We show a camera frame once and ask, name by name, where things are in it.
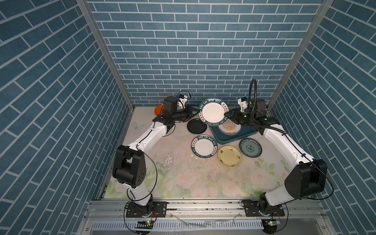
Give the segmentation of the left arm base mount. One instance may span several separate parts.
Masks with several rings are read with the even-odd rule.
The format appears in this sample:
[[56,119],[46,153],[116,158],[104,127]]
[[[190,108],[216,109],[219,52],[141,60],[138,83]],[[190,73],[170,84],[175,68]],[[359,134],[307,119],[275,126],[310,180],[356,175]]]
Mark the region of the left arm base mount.
[[130,202],[125,207],[125,217],[127,218],[142,218],[142,217],[165,217],[167,211],[166,201],[151,201],[146,206],[138,205],[135,202]]

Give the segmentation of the green blue floral plate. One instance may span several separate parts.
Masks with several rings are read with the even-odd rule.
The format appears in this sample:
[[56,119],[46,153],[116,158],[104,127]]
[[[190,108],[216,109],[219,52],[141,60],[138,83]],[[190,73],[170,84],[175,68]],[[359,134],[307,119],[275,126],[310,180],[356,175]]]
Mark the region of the green blue floral plate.
[[245,138],[239,143],[240,151],[249,158],[257,158],[262,154],[262,147],[259,142],[251,138]]

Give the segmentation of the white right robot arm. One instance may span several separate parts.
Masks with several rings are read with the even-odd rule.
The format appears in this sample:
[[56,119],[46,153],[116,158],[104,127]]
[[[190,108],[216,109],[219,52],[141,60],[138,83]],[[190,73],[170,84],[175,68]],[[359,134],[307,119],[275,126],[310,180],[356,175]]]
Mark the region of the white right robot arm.
[[252,113],[250,109],[242,112],[240,108],[232,109],[224,116],[236,124],[255,128],[276,147],[290,168],[290,173],[282,186],[260,196],[260,206],[279,206],[321,193],[325,189],[325,184],[329,181],[326,177],[326,162],[316,160],[304,151],[275,117],[261,116],[259,111]]

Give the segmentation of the aluminium front rail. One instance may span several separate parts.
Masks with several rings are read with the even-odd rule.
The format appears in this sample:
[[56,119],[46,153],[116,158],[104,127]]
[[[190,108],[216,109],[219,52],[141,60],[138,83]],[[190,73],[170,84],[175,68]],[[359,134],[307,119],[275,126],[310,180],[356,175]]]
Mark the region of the aluminium front rail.
[[298,200],[263,216],[254,199],[156,199],[156,211],[136,214],[125,200],[92,201],[80,235],[333,235],[321,204]]

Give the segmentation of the black plate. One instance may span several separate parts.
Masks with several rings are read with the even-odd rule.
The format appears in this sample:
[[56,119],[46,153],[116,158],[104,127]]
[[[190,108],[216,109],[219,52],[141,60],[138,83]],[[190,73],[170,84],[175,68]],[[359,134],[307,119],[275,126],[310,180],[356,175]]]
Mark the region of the black plate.
[[202,134],[207,130],[207,125],[200,119],[192,119],[187,124],[187,130],[192,134]]

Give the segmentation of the yellow floral plate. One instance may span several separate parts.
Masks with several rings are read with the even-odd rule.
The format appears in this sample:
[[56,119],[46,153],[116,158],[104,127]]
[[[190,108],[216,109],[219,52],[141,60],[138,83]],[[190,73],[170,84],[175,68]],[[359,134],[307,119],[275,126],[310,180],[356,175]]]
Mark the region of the yellow floral plate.
[[223,146],[217,153],[219,162],[226,167],[237,167],[241,164],[241,152],[233,146]]

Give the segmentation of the green rim plate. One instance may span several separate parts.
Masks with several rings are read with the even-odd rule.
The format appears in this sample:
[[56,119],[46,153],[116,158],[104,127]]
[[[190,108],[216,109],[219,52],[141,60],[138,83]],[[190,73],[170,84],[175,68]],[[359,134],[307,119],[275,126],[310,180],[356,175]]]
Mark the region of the green rim plate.
[[195,137],[191,143],[191,149],[194,155],[199,158],[211,158],[218,150],[216,140],[209,135],[199,135]]
[[200,103],[198,109],[200,120],[208,126],[220,126],[227,121],[224,114],[229,112],[229,107],[221,99],[205,99]]

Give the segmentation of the orange sunburst plate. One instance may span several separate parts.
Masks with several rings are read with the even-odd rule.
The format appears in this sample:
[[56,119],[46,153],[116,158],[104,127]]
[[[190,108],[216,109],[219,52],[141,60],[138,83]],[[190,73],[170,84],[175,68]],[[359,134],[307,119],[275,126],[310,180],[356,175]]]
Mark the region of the orange sunburst plate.
[[228,119],[223,124],[218,126],[218,129],[221,133],[231,136],[236,135],[241,131],[241,125],[236,124]]

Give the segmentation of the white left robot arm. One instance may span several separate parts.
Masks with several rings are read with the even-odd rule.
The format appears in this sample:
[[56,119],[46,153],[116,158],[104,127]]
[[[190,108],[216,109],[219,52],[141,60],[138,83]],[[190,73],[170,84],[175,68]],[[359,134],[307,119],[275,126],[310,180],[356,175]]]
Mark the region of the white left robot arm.
[[146,177],[145,157],[159,139],[174,131],[175,123],[189,121],[199,113],[198,109],[186,104],[190,99],[191,96],[186,95],[166,97],[151,126],[134,142],[116,149],[112,177],[127,187],[133,196],[131,201],[141,207],[146,208],[152,203],[152,193],[143,183]]

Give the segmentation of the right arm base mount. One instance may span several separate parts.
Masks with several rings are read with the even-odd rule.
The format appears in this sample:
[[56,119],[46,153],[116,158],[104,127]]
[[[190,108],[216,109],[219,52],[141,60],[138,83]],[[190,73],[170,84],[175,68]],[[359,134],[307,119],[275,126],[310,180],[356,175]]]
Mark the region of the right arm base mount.
[[270,206],[266,201],[242,200],[240,205],[243,207],[246,217],[271,217],[285,216],[282,205]]

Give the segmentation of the teal plastic bin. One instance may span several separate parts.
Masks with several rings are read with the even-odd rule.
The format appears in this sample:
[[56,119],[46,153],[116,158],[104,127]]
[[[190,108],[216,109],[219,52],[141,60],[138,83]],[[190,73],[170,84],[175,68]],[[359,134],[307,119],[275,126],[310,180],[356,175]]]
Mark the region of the teal plastic bin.
[[241,140],[257,133],[257,130],[251,126],[241,126],[241,131],[236,135],[231,136],[221,133],[218,126],[210,126],[210,130],[214,139],[221,145]]

